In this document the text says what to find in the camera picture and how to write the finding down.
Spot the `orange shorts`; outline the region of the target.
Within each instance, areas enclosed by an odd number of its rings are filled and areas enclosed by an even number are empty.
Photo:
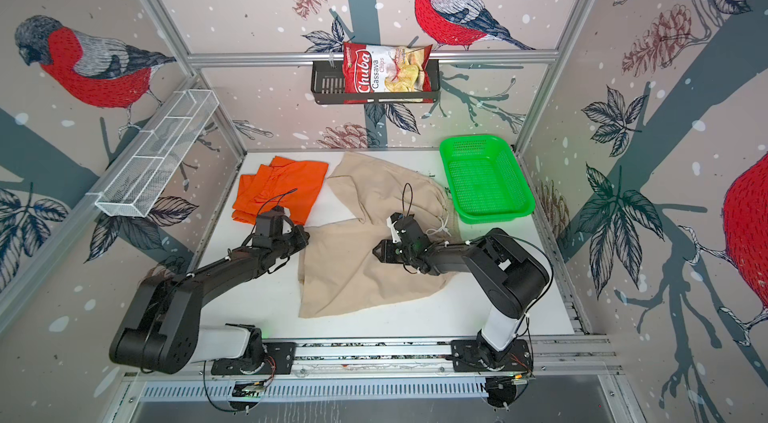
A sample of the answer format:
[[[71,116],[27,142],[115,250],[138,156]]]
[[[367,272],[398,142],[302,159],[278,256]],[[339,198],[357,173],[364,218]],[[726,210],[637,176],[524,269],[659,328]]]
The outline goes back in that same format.
[[[280,205],[288,209],[295,224],[304,225],[328,168],[325,162],[274,157],[269,165],[260,165],[255,174],[239,177],[232,219],[253,225],[259,214]]]

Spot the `beige shorts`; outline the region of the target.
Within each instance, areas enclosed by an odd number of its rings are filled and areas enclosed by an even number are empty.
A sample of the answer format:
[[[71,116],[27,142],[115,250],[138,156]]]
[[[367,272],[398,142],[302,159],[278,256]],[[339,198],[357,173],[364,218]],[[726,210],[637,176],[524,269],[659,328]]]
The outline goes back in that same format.
[[[458,217],[433,178],[361,153],[346,153],[326,180],[352,213],[345,221],[311,227],[298,267],[299,315],[319,318],[429,297],[451,279],[410,273],[380,262],[373,248],[391,235],[387,220],[401,209],[438,243],[459,240]]]

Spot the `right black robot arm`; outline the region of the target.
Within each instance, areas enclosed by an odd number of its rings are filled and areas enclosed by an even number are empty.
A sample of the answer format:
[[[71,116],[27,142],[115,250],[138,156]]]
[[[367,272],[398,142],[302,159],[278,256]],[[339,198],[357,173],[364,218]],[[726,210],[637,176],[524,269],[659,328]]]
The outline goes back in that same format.
[[[391,237],[381,240],[372,254],[382,263],[440,276],[472,275],[491,303],[476,340],[454,350],[456,371],[528,371],[529,344],[520,337],[530,324],[529,313],[551,287],[552,265],[530,250],[534,245],[493,228],[462,243],[432,241],[412,214],[394,213],[387,219]]]

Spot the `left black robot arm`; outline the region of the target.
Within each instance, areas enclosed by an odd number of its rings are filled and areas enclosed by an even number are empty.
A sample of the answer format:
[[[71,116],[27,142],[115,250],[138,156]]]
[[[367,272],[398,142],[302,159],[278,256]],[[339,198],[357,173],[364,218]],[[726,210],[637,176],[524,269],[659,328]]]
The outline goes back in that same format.
[[[258,216],[251,233],[226,257],[184,275],[145,278],[109,347],[110,360],[144,371],[178,372],[208,346],[201,342],[203,307],[278,269],[309,240],[304,227],[277,206]]]

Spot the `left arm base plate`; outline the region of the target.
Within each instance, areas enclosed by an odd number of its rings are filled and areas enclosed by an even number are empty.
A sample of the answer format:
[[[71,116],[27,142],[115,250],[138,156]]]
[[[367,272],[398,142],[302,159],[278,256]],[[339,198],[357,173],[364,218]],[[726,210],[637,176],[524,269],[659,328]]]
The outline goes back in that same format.
[[[222,358],[211,365],[214,376],[288,375],[296,352],[293,342],[261,342],[251,345],[237,358]]]

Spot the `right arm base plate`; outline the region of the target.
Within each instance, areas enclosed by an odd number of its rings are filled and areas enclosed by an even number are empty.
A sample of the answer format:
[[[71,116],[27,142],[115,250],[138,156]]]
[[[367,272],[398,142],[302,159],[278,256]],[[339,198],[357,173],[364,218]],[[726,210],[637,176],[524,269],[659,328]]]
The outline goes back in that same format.
[[[518,338],[503,350],[495,350],[482,338],[453,340],[448,357],[457,373],[466,372],[519,372],[527,374],[533,366],[533,353],[529,344]]]

